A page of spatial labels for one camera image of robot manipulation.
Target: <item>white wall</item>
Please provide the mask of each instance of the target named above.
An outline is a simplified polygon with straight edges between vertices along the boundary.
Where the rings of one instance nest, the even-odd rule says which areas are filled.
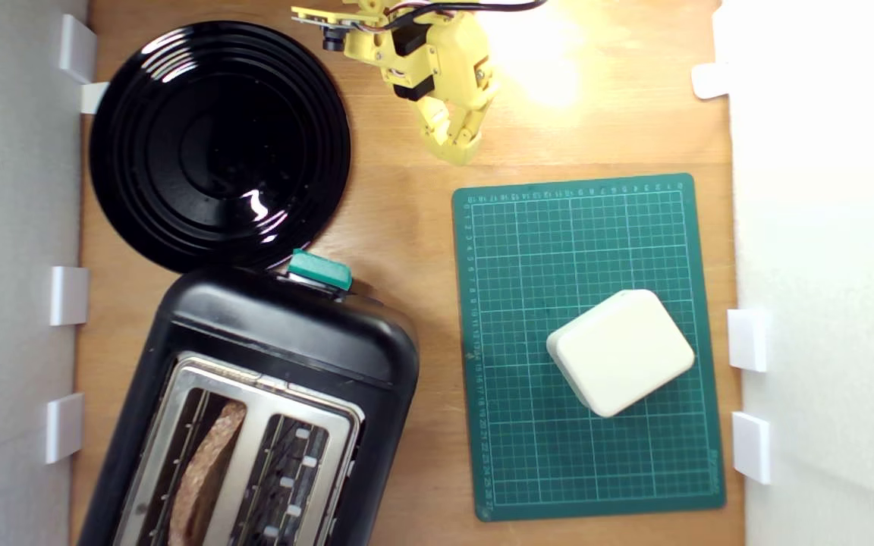
[[[68,542],[68,462],[45,466],[46,402],[73,384],[74,331],[49,326],[49,269],[76,265],[79,89],[59,69],[63,13],[0,0],[0,545]]]
[[[874,544],[874,2],[728,9],[739,304],[771,316],[747,543]]]

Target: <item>gray wall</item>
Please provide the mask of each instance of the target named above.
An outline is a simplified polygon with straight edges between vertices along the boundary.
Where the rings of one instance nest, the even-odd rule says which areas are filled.
[[[49,273],[76,265],[79,87],[60,18],[86,0],[0,0],[0,545],[68,541],[69,463],[45,466],[46,402],[73,386],[73,328],[49,326]]]

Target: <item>bread slice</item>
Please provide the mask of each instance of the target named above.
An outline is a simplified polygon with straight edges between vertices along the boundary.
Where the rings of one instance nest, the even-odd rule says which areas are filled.
[[[226,403],[195,450],[174,495],[168,546],[200,546],[204,542],[245,414],[245,404]]]

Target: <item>wooden surface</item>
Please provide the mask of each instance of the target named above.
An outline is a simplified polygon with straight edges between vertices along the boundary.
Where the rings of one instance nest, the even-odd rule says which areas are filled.
[[[552,0],[528,14],[482,17],[503,87],[486,120],[483,149],[468,167],[427,155],[410,106],[375,69],[323,52],[318,29],[290,21],[288,5],[93,0],[97,76],[108,79],[132,52],[174,27],[234,18],[298,38],[335,77],[353,132],[353,170],[338,214],[313,251],[349,263],[420,331],[420,383],[373,544],[742,544],[743,482],[731,468],[728,433],[729,415],[741,407],[740,382],[728,367],[725,332],[725,310],[735,306],[731,143],[725,100],[703,103],[690,91],[690,67],[713,58],[710,15],[718,0]],[[310,5],[344,8],[329,0]],[[479,522],[464,424],[451,191],[677,171],[693,174],[700,204],[728,505],[696,513]],[[153,312],[176,278],[118,238],[88,178],[83,266],[93,271],[93,284],[90,322],[77,345],[86,431],[74,457],[74,537]]]

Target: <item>white bracket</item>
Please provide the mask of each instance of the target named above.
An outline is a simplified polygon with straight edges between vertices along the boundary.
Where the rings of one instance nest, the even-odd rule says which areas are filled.
[[[46,405],[46,464],[66,459],[83,448],[83,393]]]
[[[762,311],[728,309],[728,349],[731,366],[767,371],[767,315]]]
[[[90,270],[83,267],[52,269],[49,325],[82,325],[90,313]]]
[[[734,469],[760,484],[771,483],[771,431],[764,419],[732,414]]]
[[[693,94],[702,100],[725,96],[731,92],[731,6],[724,3],[714,11],[714,62],[698,64],[690,70]]]
[[[70,14],[63,15],[59,68],[79,83],[92,83],[96,73],[96,34]]]
[[[109,86],[109,82],[88,83],[86,86],[83,86],[80,113],[96,114],[96,109],[100,107],[100,101],[103,100],[103,93],[107,93],[107,87]]]

